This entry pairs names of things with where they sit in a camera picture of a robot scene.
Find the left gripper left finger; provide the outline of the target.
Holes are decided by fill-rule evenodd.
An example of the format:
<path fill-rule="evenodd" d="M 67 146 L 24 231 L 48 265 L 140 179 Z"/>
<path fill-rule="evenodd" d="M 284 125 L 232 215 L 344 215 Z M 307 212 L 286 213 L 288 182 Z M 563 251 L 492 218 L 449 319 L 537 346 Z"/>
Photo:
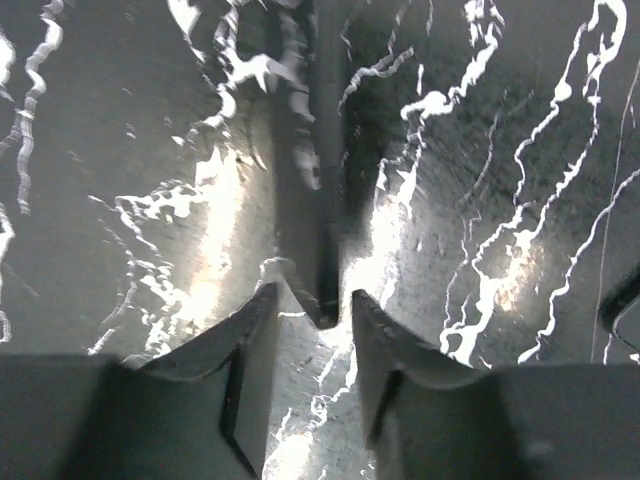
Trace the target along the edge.
<path fill-rule="evenodd" d="M 257 479 L 278 287 L 140 368 L 108 355 L 1 359 L 5 479 Z"/>

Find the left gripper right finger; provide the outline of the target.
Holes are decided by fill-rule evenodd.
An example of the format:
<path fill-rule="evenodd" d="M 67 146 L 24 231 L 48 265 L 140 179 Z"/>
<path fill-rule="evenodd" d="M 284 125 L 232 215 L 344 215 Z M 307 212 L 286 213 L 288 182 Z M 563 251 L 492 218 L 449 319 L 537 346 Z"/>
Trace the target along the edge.
<path fill-rule="evenodd" d="M 394 321 L 365 291 L 352 326 L 367 447 L 380 479 L 635 479 L 639 370 L 476 370 Z"/>

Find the black smartphone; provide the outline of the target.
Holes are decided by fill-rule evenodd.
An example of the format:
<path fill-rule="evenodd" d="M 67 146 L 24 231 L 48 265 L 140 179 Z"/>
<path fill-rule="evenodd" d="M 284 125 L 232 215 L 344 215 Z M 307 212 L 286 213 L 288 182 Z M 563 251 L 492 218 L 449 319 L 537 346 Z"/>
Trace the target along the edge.
<path fill-rule="evenodd" d="M 343 18 L 338 1 L 271 1 L 266 14 L 277 254 L 319 329 L 339 318 Z"/>
<path fill-rule="evenodd" d="M 639 271 L 636 270 L 603 304 L 605 330 L 626 346 L 639 351 Z"/>

